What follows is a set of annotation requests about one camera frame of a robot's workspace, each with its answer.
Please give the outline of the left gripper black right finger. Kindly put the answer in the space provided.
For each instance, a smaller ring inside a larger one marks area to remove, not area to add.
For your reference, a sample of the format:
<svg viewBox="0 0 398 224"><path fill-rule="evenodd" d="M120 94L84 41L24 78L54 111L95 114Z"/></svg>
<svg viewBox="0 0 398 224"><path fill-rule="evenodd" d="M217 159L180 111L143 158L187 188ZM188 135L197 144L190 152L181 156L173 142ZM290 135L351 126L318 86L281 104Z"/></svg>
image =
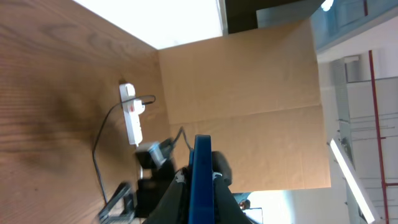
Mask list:
<svg viewBox="0 0 398 224"><path fill-rule="evenodd" d="M213 173L215 223L217 224L251 224L249 218L240 209L223 176L219 172Z"/></svg>

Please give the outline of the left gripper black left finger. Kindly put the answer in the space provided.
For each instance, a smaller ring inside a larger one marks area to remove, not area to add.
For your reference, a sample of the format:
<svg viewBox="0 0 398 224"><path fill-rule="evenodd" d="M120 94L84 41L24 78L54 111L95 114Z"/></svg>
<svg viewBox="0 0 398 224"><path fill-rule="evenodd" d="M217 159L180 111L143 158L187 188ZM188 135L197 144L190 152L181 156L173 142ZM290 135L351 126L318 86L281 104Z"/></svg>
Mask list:
<svg viewBox="0 0 398 224"><path fill-rule="evenodd" d="M188 168L183 167L178 170L164 196L143 224L187 223L190 196L189 178Z"/></svg>

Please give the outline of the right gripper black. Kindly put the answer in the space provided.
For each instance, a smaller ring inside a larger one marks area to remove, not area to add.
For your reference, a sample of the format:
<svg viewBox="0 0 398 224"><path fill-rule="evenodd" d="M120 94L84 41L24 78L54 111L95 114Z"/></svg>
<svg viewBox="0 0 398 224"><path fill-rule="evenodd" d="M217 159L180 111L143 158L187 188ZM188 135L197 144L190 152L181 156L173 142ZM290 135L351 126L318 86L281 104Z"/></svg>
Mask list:
<svg viewBox="0 0 398 224"><path fill-rule="evenodd" d="M137 181L136 217L138 218L147 218L160 202L175 177L174 162L165 161L160 169L151 169L150 173L150 177ZM112 215L111 211L118 202L123 202L123 210L120 214ZM111 199L99 212L98 220L101 224L132 223L132 190L128 182L120 183Z"/></svg>

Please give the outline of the blue Galaxy smartphone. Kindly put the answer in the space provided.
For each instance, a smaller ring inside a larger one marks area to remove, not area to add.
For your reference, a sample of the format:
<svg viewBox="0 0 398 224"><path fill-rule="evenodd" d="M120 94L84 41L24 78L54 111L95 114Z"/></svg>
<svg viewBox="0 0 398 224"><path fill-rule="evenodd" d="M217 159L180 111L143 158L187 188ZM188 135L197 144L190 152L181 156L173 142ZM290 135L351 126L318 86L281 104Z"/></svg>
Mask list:
<svg viewBox="0 0 398 224"><path fill-rule="evenodd" d="M191 170L188 224L215 222L211 136L196 135L190 153Z"/></svg>

